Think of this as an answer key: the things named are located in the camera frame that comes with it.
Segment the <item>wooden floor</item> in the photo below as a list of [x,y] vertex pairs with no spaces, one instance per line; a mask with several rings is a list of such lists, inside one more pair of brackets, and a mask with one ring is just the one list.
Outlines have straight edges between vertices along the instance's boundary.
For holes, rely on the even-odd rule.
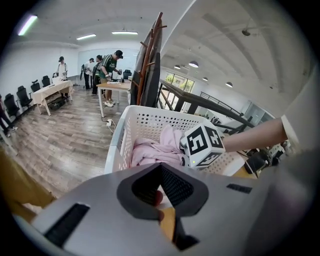
[[103,174],[113,135],[103,121],[112,119],[117,124],[128,106],[127,93],[121,92],[120,104],[105,107],[102,121],[98,96],[82,86],[73,88],[73,101],[51,110],[51,116],[44,107],[42,114],[31,109],[11,133],[18,151],[14,159],[56,197]]

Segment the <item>window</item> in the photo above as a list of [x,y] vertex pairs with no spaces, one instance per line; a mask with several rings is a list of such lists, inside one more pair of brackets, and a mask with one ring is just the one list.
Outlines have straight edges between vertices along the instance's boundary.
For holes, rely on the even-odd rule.
[[[183,77],[174,73],[170,73],[170,72],[166,73],[165,81],[168,82],[169,84],[179,87],[181,90],[188,93],[192,91],[192,88],[195,84],[195,81],[192,81],[186,77]],[[178,98],[173,93],[168,92],[167,90],[162,89],[162,92],[167,97],[172,107],[175,108],[178,102]],[[169,109],[166,102],[164,102],[164,99],[161,99],[161,102],[163,103],[163,107],[165,109]]]

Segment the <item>white wall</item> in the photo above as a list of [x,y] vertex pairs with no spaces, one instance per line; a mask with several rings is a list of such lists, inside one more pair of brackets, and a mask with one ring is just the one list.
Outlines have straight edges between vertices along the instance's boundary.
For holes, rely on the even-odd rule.
[[[216,86],[210,82],[204,82],[204,81],[195,79],[192,76],[189,76],[187,74],[184,74],[179,71],[166,68],[166,67],[161,67],[160,79],[165,80],[167,72],[175,73],[179,76],[193,80],[194,85],[191,91],[192,94],[200,96],[201,92],[204,92],[218,99],[219,101],[229,105],[230,107],[232,107],[238,112],[241,112],[242,108],[244,107],[245,104],[247,104],[249,100],[247,97],[241,95],[240,93],[232,91],[232,89],[229,89],[227,86],[226,88],[223,88],[222,86]],[[189,106],[190,104],[186,103],[186,105],[184,106],[184,109],[187,110]]]
[[0,94],[5,99],[12,94],[17,100],[18,87],[24,86],[27,93],[32,93],[32,81],[38,79],[42,87],[43,76],[52,78],[63,56],[68,65],[68,77],[80,73],[77,68],[78,50],[67,45],[14,44],[9,46],[1,58]]
[[106,42],[96,42],[91,43],[88,45],[84,45],[79,47],[78,51],[90,51],[90,50],[96,50],[96,49],[106,49],[106,48],[126,48],[131,50],[139,50],[141,46],[141,43],[139,41],[133,41],[133,40],[118,40],[118,41],[106,41]]
[[242,96],[240,93],[232,91],[227,86],[223,88],[222,86],[216,86],[213,84],[208,84],[203,87],[203,92],[218,99],[219,101],[229,105],[238,112],[241,112],[244,105],[249,101],[248,98]]

